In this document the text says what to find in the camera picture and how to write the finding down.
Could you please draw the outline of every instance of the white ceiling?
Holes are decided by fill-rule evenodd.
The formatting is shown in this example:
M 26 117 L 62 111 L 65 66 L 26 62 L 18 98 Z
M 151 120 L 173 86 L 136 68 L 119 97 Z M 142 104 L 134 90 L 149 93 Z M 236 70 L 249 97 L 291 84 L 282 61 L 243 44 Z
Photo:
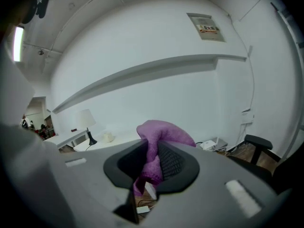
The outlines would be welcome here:
M 61 53 L 94 20 L 134 0 L 50 0 L 43 19 L 35 16 L 24 25 L 22 63 L 18 66 L 28 80 L 48 78 Z

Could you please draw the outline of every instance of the white device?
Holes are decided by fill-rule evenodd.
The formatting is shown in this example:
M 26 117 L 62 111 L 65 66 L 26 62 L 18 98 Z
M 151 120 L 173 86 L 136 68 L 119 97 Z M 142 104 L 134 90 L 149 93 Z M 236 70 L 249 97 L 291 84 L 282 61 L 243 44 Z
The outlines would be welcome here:
M 211 149 L 212 147 L 216 146 L 217 143 L 212 141 L 212 140 L 208 140 L 208 141 L 205 141 L 203 143 L 200 144 L 200 147 L 203 149 L 203 150 L 209 150 Z
M 253 123 L 254 114 L 252 111 L 242 112 L 242 124 Z
M 142 213 L 150 212 L 150 209 L 148 206 L 142 206 L 142 207 L 137 207 L 136 211 L 137 211 L 137 214 L 142 214 Z

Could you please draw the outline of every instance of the fluorescent light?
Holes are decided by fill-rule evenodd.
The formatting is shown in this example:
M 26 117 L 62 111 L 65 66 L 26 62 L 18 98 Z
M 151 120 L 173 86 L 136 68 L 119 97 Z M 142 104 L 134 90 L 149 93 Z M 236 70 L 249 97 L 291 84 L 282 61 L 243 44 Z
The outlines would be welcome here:
M 15 38 L 14 38 L 14 61 L 20 62 L 21 44 L 24 29 L 16 27 Z

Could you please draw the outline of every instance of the desk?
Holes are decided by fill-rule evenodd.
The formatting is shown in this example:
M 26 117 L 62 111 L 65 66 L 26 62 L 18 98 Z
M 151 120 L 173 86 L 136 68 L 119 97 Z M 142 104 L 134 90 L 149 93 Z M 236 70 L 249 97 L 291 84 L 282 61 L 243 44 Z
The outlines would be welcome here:
M 68 143 L 72 142 L 73 140 L 85 134 L 86 134 L 86 130 L 77 130 L 75 132 L 61 133 L 60 135 L 56 135 L 54 137 L 46 139 L 45 141 L 54 143 L 60 149 L 61 147 L 67 145 Z
M 136 130 L 127 133 L 117 134 L 116 136 L 114 136 L 114 140 L 112 142 L 104 141 L 103 134 L 93 136 L 93 138 L 97 141 L 97 143 L 92 145 L 87 151 L 107 148 L 122 143 L 131 142 L 133 140 L 141 139 Z M 74 150 L 79 152 L 86 151 L 86 149 L 90 146 L 89 143 L 90 140 L 87 139 L 86 141 L 77 145 Z

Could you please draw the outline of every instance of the black lamp base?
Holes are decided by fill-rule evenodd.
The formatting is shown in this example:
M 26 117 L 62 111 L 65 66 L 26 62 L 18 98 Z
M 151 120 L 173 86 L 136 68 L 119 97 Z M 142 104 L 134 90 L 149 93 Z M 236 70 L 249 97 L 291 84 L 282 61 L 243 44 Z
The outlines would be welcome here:
M 91 132 L 88 131 L 88 132 L 87 132 L 87 135 L 89 135 L 89 139 L 90 139 L 89 145 L 90 145 L 90 146 L 97 143 L 97 141 L 92 137 Z

